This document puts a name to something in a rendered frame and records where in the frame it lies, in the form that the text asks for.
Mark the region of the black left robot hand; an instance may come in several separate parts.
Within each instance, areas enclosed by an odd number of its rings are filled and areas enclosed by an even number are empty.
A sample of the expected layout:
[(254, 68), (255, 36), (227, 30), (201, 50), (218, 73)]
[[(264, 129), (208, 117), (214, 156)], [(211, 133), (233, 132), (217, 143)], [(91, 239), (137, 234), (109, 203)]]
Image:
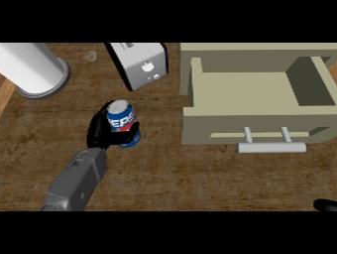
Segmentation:
[(112, 101), (108, 101), (91, 117), (87, 134), (85, 145), (90, 148), (106, 149), (111, 145), (118, 145), (111, 134), (111, 128), (106, 120), (106, 107)]

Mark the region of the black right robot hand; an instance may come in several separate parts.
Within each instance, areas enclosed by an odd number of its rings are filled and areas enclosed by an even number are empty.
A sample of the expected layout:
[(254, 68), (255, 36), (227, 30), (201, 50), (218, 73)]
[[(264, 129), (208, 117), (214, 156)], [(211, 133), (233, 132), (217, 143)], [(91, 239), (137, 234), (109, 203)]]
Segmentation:
[(313, 201), (313, 207), (319, 211), (337, 211), (337, 201), (319, 198)]

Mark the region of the blue soda can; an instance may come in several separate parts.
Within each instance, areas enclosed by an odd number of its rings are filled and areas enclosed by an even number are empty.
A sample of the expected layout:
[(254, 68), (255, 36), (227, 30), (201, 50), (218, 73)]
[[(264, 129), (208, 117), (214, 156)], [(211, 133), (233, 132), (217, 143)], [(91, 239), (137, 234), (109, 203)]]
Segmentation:
[(118, 146), (121, 148), (133, 147), (140, 139), (139, 123), (133, 107), (124, 99), (109, 103), (106, 107), (106, 120)]

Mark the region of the beige open drawer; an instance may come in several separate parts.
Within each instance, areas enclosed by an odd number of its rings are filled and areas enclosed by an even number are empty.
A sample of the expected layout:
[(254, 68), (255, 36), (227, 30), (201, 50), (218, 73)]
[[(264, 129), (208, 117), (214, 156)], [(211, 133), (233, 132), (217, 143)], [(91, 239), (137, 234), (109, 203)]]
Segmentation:
[(301, 57), (283, 72), (204, 72), (190, 59), (190, 105), (183, 108), (183, 144), (235, 144), (252, 133), (279, 142), (337, 137), (337, 84), (322, 58)]

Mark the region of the white toaster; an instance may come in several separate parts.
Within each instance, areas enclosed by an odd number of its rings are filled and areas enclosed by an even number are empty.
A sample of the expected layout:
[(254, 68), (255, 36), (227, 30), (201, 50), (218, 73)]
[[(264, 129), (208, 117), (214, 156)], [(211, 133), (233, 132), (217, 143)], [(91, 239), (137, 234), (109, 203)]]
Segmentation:
[(105, 43), (128, 91), (168, 73), (168, 55), (162, 43)]

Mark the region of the beige cabinet body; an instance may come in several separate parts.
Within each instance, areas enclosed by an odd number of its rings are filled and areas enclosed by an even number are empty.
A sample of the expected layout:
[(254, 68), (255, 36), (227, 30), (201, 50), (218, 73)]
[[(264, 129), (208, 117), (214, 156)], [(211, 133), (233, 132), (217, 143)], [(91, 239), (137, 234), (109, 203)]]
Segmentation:
[(337, 43), (181, 43), (180, 94), (189, 91), (190, 60), (207, 73), (264, 73), (289, 78), (300, 106), (337, 105), (337, 85), (328, 67), (337, 62)]

